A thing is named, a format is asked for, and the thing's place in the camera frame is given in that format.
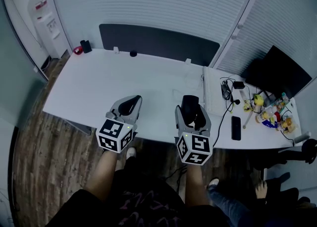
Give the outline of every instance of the dark gray panel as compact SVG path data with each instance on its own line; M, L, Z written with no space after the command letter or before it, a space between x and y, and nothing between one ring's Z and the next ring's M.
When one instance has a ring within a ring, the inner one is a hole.
M118 47L120 51L136 50L139 54L153 55L209 66L219 49L219 43L192 35L159 28L128 25L99 25L106 50Z

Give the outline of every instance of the jeans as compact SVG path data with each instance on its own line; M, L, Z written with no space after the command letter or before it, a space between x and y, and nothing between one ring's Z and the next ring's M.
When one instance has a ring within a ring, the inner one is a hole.
M251 211L241 202L217 192L215 185L208 188L208 194L213 203L229 218L228 224L231 227L254 226Z

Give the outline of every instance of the desk leg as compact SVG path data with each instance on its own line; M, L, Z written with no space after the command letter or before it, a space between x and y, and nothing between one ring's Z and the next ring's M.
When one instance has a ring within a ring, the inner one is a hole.
M72 122L72 121L69 121L69 120L66 120L65 121L72 125L73 127L77 128L78 130L82 131L83 133L87 134L87 135L91 135L91 128L88 127L88 126L85 126L85 125L82 125L82 124L78 124L78 123L75 123L75 122Z

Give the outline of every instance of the hand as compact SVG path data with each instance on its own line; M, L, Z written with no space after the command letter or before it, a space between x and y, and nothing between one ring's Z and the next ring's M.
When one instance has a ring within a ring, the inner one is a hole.
M257 186L256 186L256 195L257 199L265 199L267 193L267 183L264 181L261 181Z

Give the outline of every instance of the charger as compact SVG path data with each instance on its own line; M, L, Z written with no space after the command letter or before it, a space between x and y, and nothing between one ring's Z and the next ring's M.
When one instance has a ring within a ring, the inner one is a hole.
M243 82L237 82L237 81L234 81L233 82L233 88L235 88L236 90L242 90L245 88L245 85Z

